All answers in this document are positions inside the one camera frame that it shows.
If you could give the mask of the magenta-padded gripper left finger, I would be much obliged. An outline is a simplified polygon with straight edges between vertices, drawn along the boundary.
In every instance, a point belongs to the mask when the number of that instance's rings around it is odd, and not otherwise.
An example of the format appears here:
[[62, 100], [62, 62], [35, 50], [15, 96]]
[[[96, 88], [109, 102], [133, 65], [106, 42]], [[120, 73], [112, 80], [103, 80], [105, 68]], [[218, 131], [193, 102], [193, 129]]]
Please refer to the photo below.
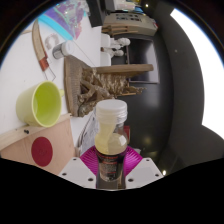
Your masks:
[[73, 157], [59, 173], [59, 177], [84, 188], [95, 189], [98, 173], [98, 159], [94, 148], [80, 157]]

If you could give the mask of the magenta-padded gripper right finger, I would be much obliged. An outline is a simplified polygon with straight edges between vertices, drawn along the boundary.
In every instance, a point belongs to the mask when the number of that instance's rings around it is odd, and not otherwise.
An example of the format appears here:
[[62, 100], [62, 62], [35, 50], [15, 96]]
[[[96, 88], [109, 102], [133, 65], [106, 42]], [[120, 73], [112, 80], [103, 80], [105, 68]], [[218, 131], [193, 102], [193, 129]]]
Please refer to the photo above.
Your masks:
[[123, 174], [127, 189], [140, 188], [163, 177], [151, 158], [143, 158], [131, 147], [124, 158]]

